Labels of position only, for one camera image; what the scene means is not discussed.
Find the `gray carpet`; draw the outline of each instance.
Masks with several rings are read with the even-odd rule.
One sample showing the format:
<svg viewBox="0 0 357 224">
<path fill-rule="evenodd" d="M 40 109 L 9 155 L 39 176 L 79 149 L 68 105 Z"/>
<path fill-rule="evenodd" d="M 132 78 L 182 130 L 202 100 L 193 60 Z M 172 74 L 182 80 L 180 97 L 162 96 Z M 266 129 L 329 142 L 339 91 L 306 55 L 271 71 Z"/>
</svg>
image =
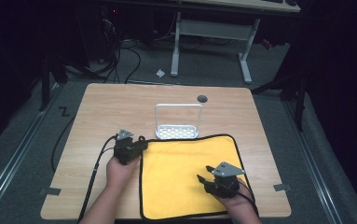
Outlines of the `gray carpet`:
<svg viewBox="0 0 357 224">
<path fill-rule="evenodd" d="M 133 43 L 127 42 L 125 45 L 128 47 Z M 130 77 L 129 82 L 254 89 L 273 79 L 282 57 L 289 49 L 288 45 L 270 50 L 254 45 L 248 58 L 254 83 L 248 86 L 243 82 L 237 55 L 234 53 L 239 45 L 239 42 L 233 42 L 221 47 L 210 42 L 203 43 L 196 50 L 190 50 L 190 48 L 196 48 L 197 43 L 184 43 L 181 51 L 179 76 L 170 77 L 172 46 L 155 45 L 151 48 L 138 44 L 132 49 L 141 55 L 141 63 Z M 137 55 L 132 51 L 127 49 L 121 51 L 117 66 L 120 83 L 123 83 L 127 74 L 135 68 L 138 60 Z M 166 72 L 166 75 L 157 77 L 158 69 Z M 107 82 L 114 82 L 114 74 L 111 74 Z M 59 135 L 75 115 L 86 86 L 95 81 L 84 77 L 70 76 L 70 81 L 62 88 L 62 92 L 56 97 L 38 131 L 34 134 L 20 168 L 0 200 L 0 223 L 76 223 L 74 220 L 43 220 L 39 214 L 45 196 L 38 193 L 41 188 L 49 186 L 53 177 L 50 157 Z M 0 174 L 4 171 L 4 167 L 38 114 L 39 86 L 34 88 L 32 99 L 11 119 L 7 129 L 0 137 Z M 267 91 L 255 95 L 254 99 L 282 182 L 292 187 L 287 192 L 292 215 L 285 218 L 262 218 L 262 222 L 330 223 L 309 175 L 301 144 L 296 136 L 295 126 L 292 125 L 285 108 L 286 103 L 282 103 L 276 93 L 278 91 Z M 65 114 L 69 116 L 62 115 L 61 107 L 66 107 Z M 357 223 L 356 194 L 328 145 L 308 98 L 303 119 L 303 134 L 331 191 L 342 223 Z M 53 158 L 55 164 L 62 153 L 68 133 L 69 129 L 57 145 Z"/>
</svg>

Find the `human hand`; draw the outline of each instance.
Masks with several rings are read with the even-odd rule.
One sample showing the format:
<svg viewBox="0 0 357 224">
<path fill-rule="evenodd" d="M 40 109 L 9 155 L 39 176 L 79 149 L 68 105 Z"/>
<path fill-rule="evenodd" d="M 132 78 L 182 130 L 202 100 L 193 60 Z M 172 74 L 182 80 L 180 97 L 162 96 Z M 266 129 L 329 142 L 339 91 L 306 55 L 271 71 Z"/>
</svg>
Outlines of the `human hand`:
<svg viewBox="0 0 357 224">
<path fill-rule="evenodd" d="M 239 193 L 254 201 L 244 181 L 240 178 L 237 178 L 237 180 L 240 182 Z M 227 212 L 240 224 L 260 223 L 251 203 L 240 195 L 236 195 L 233 198 L 220 198 L 214 195 L 213 197 L 221 203 L 227 209 Z"/>
<path fill-rule="evenodd" d="M 106 188 L 123 190 L 129 182 L 141 156 L 127 165 L 120 164 L 116 157 L 112 157 L 106 165 Z"/>
</svg>

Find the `yellow towel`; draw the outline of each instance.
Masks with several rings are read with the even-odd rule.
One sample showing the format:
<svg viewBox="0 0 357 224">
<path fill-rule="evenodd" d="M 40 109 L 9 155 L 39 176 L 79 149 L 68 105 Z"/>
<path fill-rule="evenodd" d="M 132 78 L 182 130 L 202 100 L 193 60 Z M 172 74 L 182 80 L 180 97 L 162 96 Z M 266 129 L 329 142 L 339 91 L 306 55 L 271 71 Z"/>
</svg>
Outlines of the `yellow towel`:
<svg viewBox="0 0 357 224">
<path fill-rule="evenodd" d="M 148 220 L 225 214 L 197 175 L 213 181 L 206 166 L 226 161 L 243 169 L 234 138 L 218 134 L 188 140 L 151 140 L 141 163 L 141 215 Z M 248 183 L 246 175 L 239 175 Z"/>
</svg>

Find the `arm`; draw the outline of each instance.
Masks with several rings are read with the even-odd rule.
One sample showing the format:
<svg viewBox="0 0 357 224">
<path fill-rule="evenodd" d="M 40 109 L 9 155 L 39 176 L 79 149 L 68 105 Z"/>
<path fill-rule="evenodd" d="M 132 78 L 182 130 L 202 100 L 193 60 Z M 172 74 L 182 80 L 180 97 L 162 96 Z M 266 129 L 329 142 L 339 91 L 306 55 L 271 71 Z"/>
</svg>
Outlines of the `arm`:
<svg viewBox="0 0 357 224">
<path fill-rule="evenodd" d="M 239 193 L 252 199 L 250 191 L 243 186 L 245 183 L 240 178 L 238 178 L 238 180 L 241 182 Z M 251 204 L 240 195 L 236 195 L 233 198 L 215 198 L 227 209 L 227 212 L 231 215 L 231 217 L 238 221 L 240 224 L 261 223 Z"/>
<path fill-rule="evenodd" d="M 106 166 L 106 186 L 80 224 L 115 222 L 117 201 L 140 159 L 141 156 L 127 165 L 122 165 L 116 157 L 112 157 Z"/>
</svg>

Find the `desk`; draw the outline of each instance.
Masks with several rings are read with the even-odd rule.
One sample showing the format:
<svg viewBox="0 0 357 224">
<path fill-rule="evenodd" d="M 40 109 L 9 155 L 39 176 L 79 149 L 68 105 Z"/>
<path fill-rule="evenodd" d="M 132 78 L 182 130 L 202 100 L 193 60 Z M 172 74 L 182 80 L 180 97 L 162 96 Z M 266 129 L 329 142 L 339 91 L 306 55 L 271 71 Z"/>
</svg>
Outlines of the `desk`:
<svg viewBox="0 0 357 224">
<path fill-rule="evenodd" d="M 199 137 L 216 133 L 232 135 L 254 190 L 261 217 L 287 217 L 291 208 L 281 183 L 253 96 L 244 88 L 90 84 L 78 109 L 51 187 L 59 196 L 48 195 L 41 210 L 44 219 L 76 219 L 84 201 L 91 172 L 105 140 L 120 129 L 156 138 L 155 105 L 194 104 L 205 95 Z M 105 184 L 105 165 L 113 155 L 107 151 L 100 162 L 88 208 Z M 141 218 L 139 169 L 125 188 L 117 218 Z"/>
<path fill-rule="evenodd" d="M 279 12 L 299 12 L 300 7 L 291 7 L 285 2 L 271 3 L 260 0 L 184 0 L 183 2 L 189 3 L 202 3 L 226 7 L 244 7 L 257 10 L 272 10 Z M 254 36 L 259 25 L 260 19 L 255 19 L 254 23 L 250 25 L 226 24 L 219 22 L 209 21 L 193 21 L 181 20 L 181 13 L 177 13 L 177 20 L 175 25 L 175 43 L 172 53 L 172 70 L 173 77 L 178 76 L 179 67 L 179 40 L 180 35 L 199 35 L 226 39 L 235 39 L 245 41 L 245 46 L 242 53 L 239 53 L 239 62 L 241 66 L 244 81 L 247 84 L 252 83 L 250 71 L 247 64 L 247 57 L 250 52 L 251 45 L 254 42 Z"/>
</svg>

